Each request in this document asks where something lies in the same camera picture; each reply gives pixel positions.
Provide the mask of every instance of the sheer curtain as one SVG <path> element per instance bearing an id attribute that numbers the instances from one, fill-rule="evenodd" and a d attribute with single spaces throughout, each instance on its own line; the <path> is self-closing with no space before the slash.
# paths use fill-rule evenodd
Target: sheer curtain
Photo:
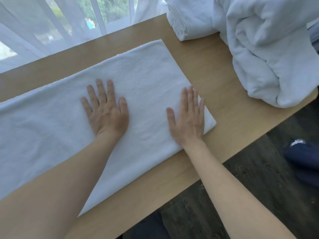
<path id="1" fill-rule="evenodd" d="M 165 12 L 163 0 L 0 0 L 0 73 Z"/>

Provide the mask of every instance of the person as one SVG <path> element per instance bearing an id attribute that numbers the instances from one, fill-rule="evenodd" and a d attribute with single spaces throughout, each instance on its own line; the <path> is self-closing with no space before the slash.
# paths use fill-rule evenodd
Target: person
<path id="1" fill-rule="evenodd" d="M 87 87 L 92 107 L 81 98 L 96 139 L 0 201 L 0 238 L 63 238 L 78 217 L 129 124 L 127 102 L 121 97 L 117 107 L 112 81 L 107 94 L 101 80 L 96 84 L 98 96 Z M 173 109 L 166 110 L 169 130 L 193 163 L 229 237 L 295 238 L 210 152 L 203 141 L 204 99 L 198 103 L 197 97 L 193 87 L 182 90 L 177 121 Z"/>

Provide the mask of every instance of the white towel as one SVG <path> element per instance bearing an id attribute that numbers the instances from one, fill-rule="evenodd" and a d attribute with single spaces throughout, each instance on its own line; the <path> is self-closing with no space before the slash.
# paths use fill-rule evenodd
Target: white towel
<path id="1" fill-rule="evenodd" d="M 306 30 L 318 16 L 319 0 L 213 3 L 214 28 L 248 95 L 281 108 L 297 105 L 319 85 L 319 56 Z"/>
<path id="2" fill-rule="evenodd" d="M 180 41 L 198 39 L 217 31 L 213 29 L 213 0 L 165 0 L 167 19 Z"/>
<path id="3" fill-rule="evenodd" d="M 0 199 L 94 140 L 80 98 L 96 78 L 112 79 L 117 98 L 126 97 L 130 124 L 81 214 L 181 150 L 166 108 L 178 112 L 190 83 L 157 40 L 0 103 Z M 205 108 L 205 133 L 215 124 Z"/>

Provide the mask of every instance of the wooden floor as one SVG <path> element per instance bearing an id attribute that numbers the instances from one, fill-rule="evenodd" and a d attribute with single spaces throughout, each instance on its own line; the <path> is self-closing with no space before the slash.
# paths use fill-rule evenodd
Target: wooden floor
<path id="1" fill-rule="evenodd" d="M 298 239 L 319 238 L 319 190 L 298 181 L 282 155 L 296 138 L 319 143 L 319 100 L 224 163 Z M 201 181 L 160 208 L 172 239 L 229 238 Z"/>

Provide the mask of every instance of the tabletop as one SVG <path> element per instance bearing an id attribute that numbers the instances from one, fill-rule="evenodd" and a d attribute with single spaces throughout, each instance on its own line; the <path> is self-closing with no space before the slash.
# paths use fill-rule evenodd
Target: tabletop
<path id="1" fill-rule="evenodd" d="M 180 42 L 161 15 L 0 74 L 0 102 L 63 79 L 107 58 L 162 39 L 217 125 L 205 142 L 220 162 L 241 151 L 317 97 L 274 108 L 248 97 L 228 47 L 214 34 Z M 199 179 L 184 151 L 178 152 L 78 217 L 66 238 L 114 239 Z"/>

